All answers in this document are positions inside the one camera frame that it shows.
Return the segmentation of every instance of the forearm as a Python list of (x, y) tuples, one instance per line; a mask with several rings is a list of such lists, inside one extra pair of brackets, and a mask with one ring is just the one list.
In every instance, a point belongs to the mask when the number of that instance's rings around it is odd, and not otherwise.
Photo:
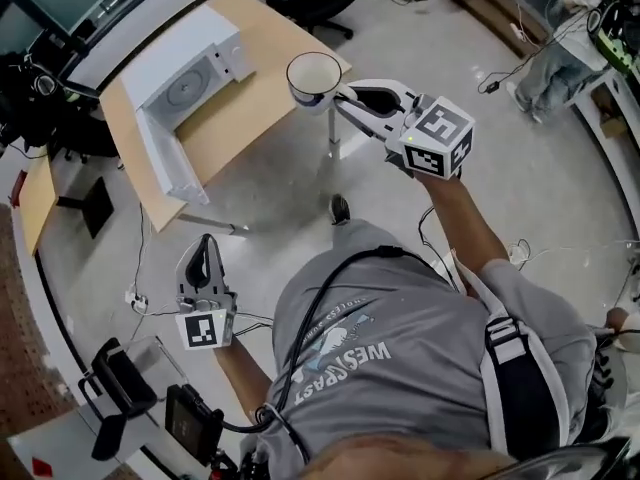
[(463, 265), (478, 274), (493, 259), (509, 259), (459, 179), (444, 181), (429, 175), (416, 178), (429, 192), (449, 246)]
[(214, 353), (238, 397), (242, 410), (250, 421), (256, 423), (255, 411), (267, 401), (271, 379), (236, 338), (231, 345), (215, 349)]

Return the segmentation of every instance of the white shirt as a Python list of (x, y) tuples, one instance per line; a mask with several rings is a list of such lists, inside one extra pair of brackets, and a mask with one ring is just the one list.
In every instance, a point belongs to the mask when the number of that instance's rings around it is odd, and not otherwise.
[(602, 71), (607, 66), (605, 59), (597, 50), (587, 32), (589, 12), (602, 0), (573, 0), (580, 8), (553, 34), (560, 45), (589, 66), (594, 71)]

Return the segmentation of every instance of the black shoe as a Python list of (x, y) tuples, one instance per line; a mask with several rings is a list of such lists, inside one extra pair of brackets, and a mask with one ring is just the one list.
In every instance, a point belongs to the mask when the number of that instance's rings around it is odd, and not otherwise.
[(329, 203), (329, 217), (331, 217), (331, 224), (337, 226), (351, 219), (351, 212), (349, 211), (349, 203), (340, 194), (334, 194), (331, 197)]

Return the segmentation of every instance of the brown carpet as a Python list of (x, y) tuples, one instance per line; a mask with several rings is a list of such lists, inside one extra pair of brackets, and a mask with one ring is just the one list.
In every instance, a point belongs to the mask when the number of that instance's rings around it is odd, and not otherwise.
[[(16, 256), (11, 211), (0, 205), (0, 478), (31, 478), (7, 438), (41, 425), (76, 407), (71, 395), (61, 396), (57, 371), (42, 363), (47, 349), (31, 315)], [(138, 478), (128, 466), (108, 477)]]

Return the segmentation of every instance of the wooden tabletop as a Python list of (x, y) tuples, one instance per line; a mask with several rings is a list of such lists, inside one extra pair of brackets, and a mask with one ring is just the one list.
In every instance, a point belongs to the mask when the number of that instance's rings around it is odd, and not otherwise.
[[(300, 53), (320, 51), (336, 57), (343, 72), (351, 66), (257, 0), (209, 0), (203, 5), (209, 5), (238, 27), (256, 70), (240, 83), (229, 83), (177, 130), (204, 186), (238, 153), (295, 109), (285, 77), (291, 59)], [(133, 188), (156, 231), (161, 231), (186, 203), (160, 189), (120, 77), (105, 89), (100, 102)]]
[(27, 252), (32, 256), (38, 248), (42, 231), (57, 202), (58, 196), (53, 184), (49, 157), (32, 160), (27, 178), (20, 190), (22, 229)]

